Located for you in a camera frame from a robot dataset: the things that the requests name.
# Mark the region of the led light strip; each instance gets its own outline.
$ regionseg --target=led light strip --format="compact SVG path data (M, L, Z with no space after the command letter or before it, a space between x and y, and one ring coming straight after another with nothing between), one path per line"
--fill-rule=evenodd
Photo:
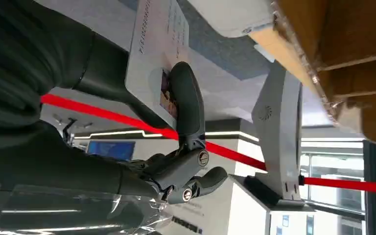
M161 134L147 134L144 130L133 130L133 131L115 131L115 132L104 132L104 133L92 133L89 136L80 136L74 137L77 140L88 140L91 139L93 136L109 136L109 135L128 135L128 134L142 134L145 138L154 138L154 137L162 137ZM206 136L243 136L249 140L258 142L259 139L247 133L241 131L214 131L214 132L206 132ZM334 146L334 147L354 147L359 148L362 147L362 143L348 143L351 141L361 141L363 138L302 138L302 147L326 147L326 146Z
M80 212L78 210L35 210L35 211L26 211L26 210L3 210L2 213L7 214L18 214L18 213L57 213L57 212Z
M108 224L108 225L97 225L97 226L87 226L87 227L71 227L71 228L48 228L48 229L20 229L20 232L60 232L60 231L75 231L75 230L89 230L89 229L108 229L117 228L120 225Z
M324 175L324 176L333 176L333 177L336 177L334 179L338 179L338 177L341 177L341 178L349 178L349 179L360 180L361 182L364 181L363 177L357 177L357 176L348 176L348 175L339 175L339 174L327 174L327 175Z
M128 135L128 134L142 134L143 137L145 138L153 138L153 137L161 137L161 134L146 134L144 130L134 130L134 131L115 131L115 132L104 132L104 133L92 133L89 136L79 136L79 137L74 137L74 139L77 140L88 140L91 139L93 136L109 136L109 135ZM206 132L206 136L231 136L231 135L239 135L243 136L245 138L248 138L250 140L258 142L259 139L246 134L241 131L216 131L216 132Z
M302 141L317 142L357 142L363 141L364 138L302 138Z
M364 156L362 153L334 153L334 152L315 152L302 151L302 154L329 154L329 155L344 155L344 156Z

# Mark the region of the id card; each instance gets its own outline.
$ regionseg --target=id card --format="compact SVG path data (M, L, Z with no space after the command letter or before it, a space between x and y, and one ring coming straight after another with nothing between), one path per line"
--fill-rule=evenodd
M172 128L177 106L169 71L188 62L189 26L176 0L139 0L126 88Z

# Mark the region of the white wall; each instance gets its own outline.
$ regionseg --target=white wall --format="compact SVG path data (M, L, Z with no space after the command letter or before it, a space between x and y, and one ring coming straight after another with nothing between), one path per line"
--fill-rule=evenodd
M237 151L259 161L264 161L263 154L258 145L238 140ZM236 175L245 177L254 175L256 172L263 171L243 163L235 164ZM269 229L266 227L266 216L266 210L239 186L234 184L228 235L263 235L266 229Z

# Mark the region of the robotic thumb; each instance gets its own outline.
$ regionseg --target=robotic thumb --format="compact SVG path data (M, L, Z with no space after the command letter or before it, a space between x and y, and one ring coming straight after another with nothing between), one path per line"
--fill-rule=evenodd
M185 203L192 198L214 192L227 178L227 172L222 167L214 167L204 176L194 176L182 188L174 191L168 198L169 204Z

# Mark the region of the display screen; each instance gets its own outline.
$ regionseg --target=display screen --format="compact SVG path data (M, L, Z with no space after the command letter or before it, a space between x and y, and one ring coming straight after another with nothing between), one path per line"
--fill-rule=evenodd
M106 142L91 141L87 152L89 154L98 154L105 157L111 157L118 160L131 160L135 142Z

